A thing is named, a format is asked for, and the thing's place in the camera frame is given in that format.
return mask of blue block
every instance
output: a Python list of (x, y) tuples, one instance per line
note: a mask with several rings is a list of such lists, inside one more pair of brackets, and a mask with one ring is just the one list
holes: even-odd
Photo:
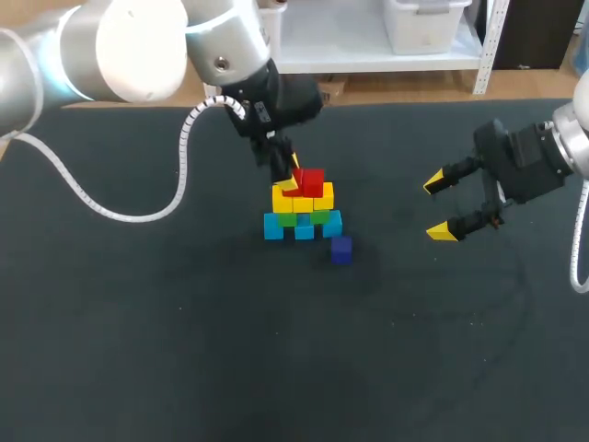
[(341, 221), (341, 212), (332, 210), (329, 212), (329, 222), (323, 225), (323, 238), (340, 237), (343, 233), (343, 222)]
[(350, 237), (331, 239), (331, 262), (338, 265), (352, 263), (352, 239)]
[(264, 238), (268, 241), (284, 239), (284, 228), (280, 227), (278, 214), (264, 215)]

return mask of black mat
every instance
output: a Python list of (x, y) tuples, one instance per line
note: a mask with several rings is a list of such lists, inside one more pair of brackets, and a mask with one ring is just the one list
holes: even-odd
[[(479, 177), (425, 180), (494, 116), (558, 101), (328, 109), (291, 131), (355, 237), (268, 244), (267, 170), (221, 110), (193, 133), (186, 200), (146, 226), (90, 212), (46, 160), (0, 163), (0, 440), (589, 440), (589, 298), (568, 257), (581, 183), (463, 244), (424, 230), (481, 203)], [(33, 133), (99, 202), (175, 191), (186, 110), (64, 110)]]

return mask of yellow block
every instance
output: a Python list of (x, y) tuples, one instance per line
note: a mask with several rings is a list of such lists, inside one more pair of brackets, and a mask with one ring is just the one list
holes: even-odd
[(443, 178), (444, 178), (444, 170), (440, 169), (440, 170), (438, 170), (438, 173), (436, 173), (435, 175), (433, 175), (430, 178), (429, 181), (427, 181), (425, 184), (423, 184), (423, 189), (431, 195), (432, 193), (427, 190), (427, 186), (435, 183), (436, 181), (442, 180)]
[(294, 176), (291, 176), (291, 178), (289, 180), (278, 181), (278, 182), (275, 182), (274, 184), (276, 184), (278, 187), (280, 187), (285, 192), (295, 191), (298, 189), (298, 183), (296, 182), (296, 178)]
[(284, 196), (278, 186), (272, 186), (272, 211), (275, 214), (291, 214), (293, 212), (293, 198)]
[(313, 212), (313, 198), (293, 198), (293, 212), (296, 214), (310, 214)]
[(335, 207), (335, 195), (333, 193), (333, 183), (323, 183), (323, 198), (315, 198), (313, 208), (317, 210), (333, 210)]
[(445, 221), (439, 226), (432, 227), (427, 234), (435, 241), (457, 241), (456, 237), (448, 230), (448, 222)]

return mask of white cable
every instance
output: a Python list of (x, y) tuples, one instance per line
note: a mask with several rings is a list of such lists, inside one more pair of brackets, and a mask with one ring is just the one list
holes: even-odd
[(210, 108), (211, 106), (214, 106), (215, 104), (224, 104), (230, 107), (233, 110), (233, 112), (237, 115), (237, 117), (239, 117), (241, 120), (244, 120), (246, 118), (246, 111), (243, 109), (243, 106), (241, 106), (241, 104), (239, 104), (231, 97), (225, 96), (211, 97), (203, 101), (201, 104), (199, 104), (196, 108), (194, 108), (191, 111), (189, 116), (186, 118), (184, 125), (182, 126), (182, 132), (180, 133), (179, 137), (179, 179), (176, 195), (174, 195), (172, 202), (166, 208), (152, 215), (121, 215), (111, 212), (111, 210), (102, 207), (100, 204), (98, 204), (96, 201), (90, 198), (90, 196), (88, 196), (86, 192), (84, 192), (84, 190), (80, 187), (80, 185), (74, 179), (72, 174), (67, 170), (64, 163), (41, 140), (30, 134), (20, 134), (16, 137), (16, 139), (24, 141), (25, 143), (29, 143), (33, 147), (39, 149), (39, 151), (53, 163), (53, 165), (57, 168), (62, 177), (64, 177), (65, 182), (67, 182), (67, 184), (72, 188), (72, 190), (80, 198), (80, 200), (82, 200), (84, 204), (86, 204), (95, 212), (103, 216), (106, 216), (107, 218), (114, 219), (116, 221), (121, 221), (124, 223), (149, 223), (170, 215), (172, 212), (174, 212), (174, 210), (176, 210), (176, 208), (182, 201), (184, 192), (186, 191), (186, 181), (188, 178), (188, 142), (192, 126), (194, 125), (196, 119), (204, 112), (204, 110)]
[(581, 201), (577, 212), (577, 220), (574, 223), (574, 234), (572, 236), (572, 253), (571, 253), (571, 285), (577, 293), (589, 292), (589, 278), (585, 284), (579, 284), (579, 251), (581, 248), (581, 235), (583, 233), (583, 221), (585, 218), (585, 209), (587, 208), (587, 199), (589, 197), (589, 180), (583, 182), (583, 191), (581, 192)]
[(41, 113), (43, 112), (44, 93), (43, 80), (40, 75), (39, 65), (35, 60), (35, 56), (30, 51), (29, 46), (27, 46), (27, 43), (13, 30), (0, 28), (0, 34), (5, 34), (8, 38), (12, 39), (14, 43), (17, 44), (18, 48), (22, 51), (23, 55), (27, 59), (27, 63), (29, 64), (30, 72), (33, 75), (33, 83), (35, 85), (35, 110), (33, 111), (33, 114), (31, 115), (29, 122), (22, 129), (0, 137), (1, 142), (9, 141), (13, 138), (16, 138), (18, 135), (25, 133), (28, 129), (30, 129), (33, 126), (33, 124), (35, 124), (35, 122), (37, 122)]

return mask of toy block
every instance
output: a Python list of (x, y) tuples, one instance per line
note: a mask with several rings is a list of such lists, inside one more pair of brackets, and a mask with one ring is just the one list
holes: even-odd
[(280, 227), (296, 227), (296, 214), (278, 214)]
[(311, 224), (327, 224), (329, 222), (329, 210), (320, 210), (311, 214)]
[(343, 222), (341, 212), (332, 210), (329, 212), (329, 222), (323, 225), (323, 238), (340, 237), (343, 233)]
[(272, 211), (275, 214), (291, 214), (293, 212), (293, 198), (283, 196), (278, 186), (272, 186)]
[(352, 239), (350, 237), (331, 239), (331, 262), (338, 265), (352, 263)]
[(313, 198), (304, 196), (293, 198), (293, 212), (296, 214), (309, 214), (313, 212)]
[(314, 198), (313, 208), (319, 210), (333, 210), (335, 207), (335, 197), (333, 194), (333, 183), (323, 183), (323, 198)]
[(323, 198), (325, 170), (305, 169), (303, 175), (303, 196), (306, 198)]
[(298, 189), (294, 191), (283, 191), (283, 196), (297, 197), (303, 196), (303, 174), (305, 172), (302, 169), (293, 169), (293, 176), (298, 185)]
[(311, 216), (309, 214), (300, 214), (297, 224), (294, 228), (294, 238), (296, 240), (311, 240), (315, 238), (315, 228), (311, 224)]
[(283, 191), (296, 191), (298, 189), (296, 178), (293, 175), (288, 180), (276, 181), (274, 184)]
[(268, 241), (284, 239), (284, 229), (278, 223), (277, 214), (264, 215), (264, 238)]

